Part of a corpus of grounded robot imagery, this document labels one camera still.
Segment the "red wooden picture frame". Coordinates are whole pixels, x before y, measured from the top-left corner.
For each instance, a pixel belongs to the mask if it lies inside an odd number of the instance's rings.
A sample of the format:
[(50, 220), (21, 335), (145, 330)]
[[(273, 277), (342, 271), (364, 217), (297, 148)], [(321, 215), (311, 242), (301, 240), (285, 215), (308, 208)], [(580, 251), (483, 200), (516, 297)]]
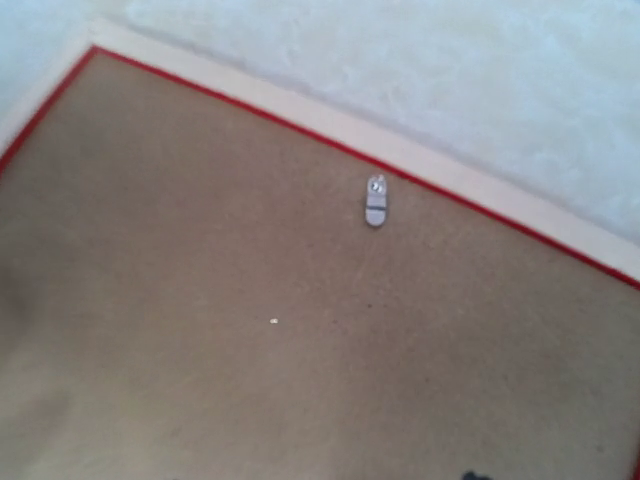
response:
[(1, 120), (1, 165), (98, 54), (222, 100), (386, 169), (639, 285), (639, 247), (498, 177), (317, 99), (108, 19), (85, 26)]

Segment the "brown frame backing board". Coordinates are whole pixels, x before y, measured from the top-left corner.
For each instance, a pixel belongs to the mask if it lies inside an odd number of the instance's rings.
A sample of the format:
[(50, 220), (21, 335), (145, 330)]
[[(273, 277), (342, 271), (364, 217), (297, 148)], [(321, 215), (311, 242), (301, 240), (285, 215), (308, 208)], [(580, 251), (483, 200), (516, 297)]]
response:
[(627, 479), (639, 292), (105, 53), (1, 176), (5, 479)]

